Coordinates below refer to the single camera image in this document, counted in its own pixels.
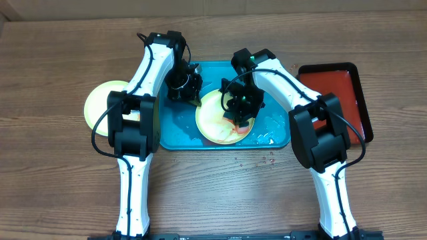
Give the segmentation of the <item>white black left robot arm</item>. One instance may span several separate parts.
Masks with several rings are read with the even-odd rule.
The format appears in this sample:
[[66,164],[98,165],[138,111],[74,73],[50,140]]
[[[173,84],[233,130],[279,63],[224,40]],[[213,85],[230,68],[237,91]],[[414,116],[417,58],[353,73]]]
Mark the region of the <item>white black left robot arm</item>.
[[145,53],[135,75],[122,91],[107,96],[108,142],[121,173],[120,210],[111,239],[148,239],[149,168],[161,139],[159,92],[167,98],[199,106],[202,80],[196,65],[183,58],[187,46],[178,31],[138,35]]

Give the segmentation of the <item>yellow plate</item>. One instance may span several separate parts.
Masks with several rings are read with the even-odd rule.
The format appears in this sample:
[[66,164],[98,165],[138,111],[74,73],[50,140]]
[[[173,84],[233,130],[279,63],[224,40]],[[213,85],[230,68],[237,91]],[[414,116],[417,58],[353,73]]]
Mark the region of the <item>yellow plate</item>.
[[[84,117],[86,123],[93,129],[97,120],[107,110],[107,96],[110,91],[122,91],[128,82],[108,81],[96,87],[87,97],[84,105]],[[123,114],[123,119],[137,121],[140,120],[139,113],[131,112],[129,115]],[[107,117],[105,117],[96,129],[98,135],[107,137]]]
[[220,100],[222,93],[215,89],[201,98],[201,106],[195,110],[195,122],[200,133],[209,141],[220,145],[231,145],[245,138],[255,119],[249,120],[250,130],[245,135],[239,135],[234,131],[235,125],[224,117]]

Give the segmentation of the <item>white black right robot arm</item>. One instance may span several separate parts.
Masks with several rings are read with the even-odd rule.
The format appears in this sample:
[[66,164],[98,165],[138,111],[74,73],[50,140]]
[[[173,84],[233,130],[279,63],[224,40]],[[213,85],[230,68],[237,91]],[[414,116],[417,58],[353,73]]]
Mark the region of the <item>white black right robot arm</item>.
[[224,117],[246,127],[264,107],[264,93],[272,96],[288,113],[292,150],[314,180],[320,206],[318,237],[361,239],[346,190],[348,132],[355,128],[344,119],[339,99],[300,83],[267,49],[254,54],[236,51],[231,65],[238,75],[222,81],[220,91],[231,96],[220,101]]

